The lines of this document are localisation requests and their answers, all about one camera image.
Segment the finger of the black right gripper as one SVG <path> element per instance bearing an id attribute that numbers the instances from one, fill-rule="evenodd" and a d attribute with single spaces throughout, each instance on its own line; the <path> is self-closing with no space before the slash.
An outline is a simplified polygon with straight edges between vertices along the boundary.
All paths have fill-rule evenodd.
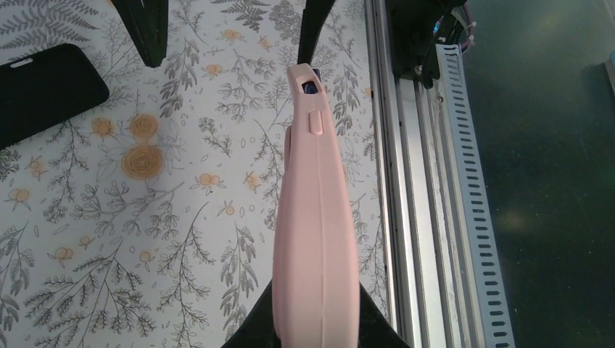
<path id="1" fill-rule="evenodd" d="M 315 48 L 335 0 L 306 0 L 302 11 L 297 64 L 310 65 Z"/>
<path id="2" fill-rule="evenodd" d="M 143 63 L 159 67 L 167 54 L 168 0 L 112 0 Z"/>

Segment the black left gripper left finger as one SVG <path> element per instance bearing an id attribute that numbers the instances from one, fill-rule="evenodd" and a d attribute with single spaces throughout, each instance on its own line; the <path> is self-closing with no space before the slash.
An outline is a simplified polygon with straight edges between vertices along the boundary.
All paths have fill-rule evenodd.
<path id="1" fill-rule="evenodd" d="M 263 290 L 239 329 L 222 348 L 280 348 L 273 323 L 272 283 Z"/>

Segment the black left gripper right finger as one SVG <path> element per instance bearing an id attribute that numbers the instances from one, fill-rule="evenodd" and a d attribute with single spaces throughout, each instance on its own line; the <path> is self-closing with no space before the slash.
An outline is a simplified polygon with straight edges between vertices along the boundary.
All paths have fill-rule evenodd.
<path id="1" fill-rule="evenodd" d="M 391 327 L 363 285 L 360 285 L 360 348 L 409 348 Z"/>

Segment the phone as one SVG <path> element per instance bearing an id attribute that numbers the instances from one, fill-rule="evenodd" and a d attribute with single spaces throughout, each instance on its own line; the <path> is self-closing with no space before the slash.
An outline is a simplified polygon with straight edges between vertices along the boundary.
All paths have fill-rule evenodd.
<path id="1" fill-rule="evenodd" d="M 274 239 L 274 328 L 283 347 L 356 347 L 358 247 L 329 99 L 309 65 L 287 77 L 294 117 Z"/>

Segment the black phone case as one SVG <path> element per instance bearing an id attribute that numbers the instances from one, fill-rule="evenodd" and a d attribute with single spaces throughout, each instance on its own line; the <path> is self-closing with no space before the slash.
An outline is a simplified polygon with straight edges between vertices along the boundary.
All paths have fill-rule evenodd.
<path id="1" fill-rule="evenodd" d="M 40 133 L 110 97 L 82 50 L 63 43 L 1 66 L 1 148 Z"/>

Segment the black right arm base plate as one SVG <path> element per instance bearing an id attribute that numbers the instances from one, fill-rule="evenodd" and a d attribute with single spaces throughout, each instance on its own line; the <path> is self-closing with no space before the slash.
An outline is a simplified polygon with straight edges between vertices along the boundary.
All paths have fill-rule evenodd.
<path id="1" fill-rule="evenodd" d="M 392 69 L 396 78 L 430 89 L 440 79 L 436 45 L 453 34 L 453 10 L 465 1 L 386 1 Z"/>

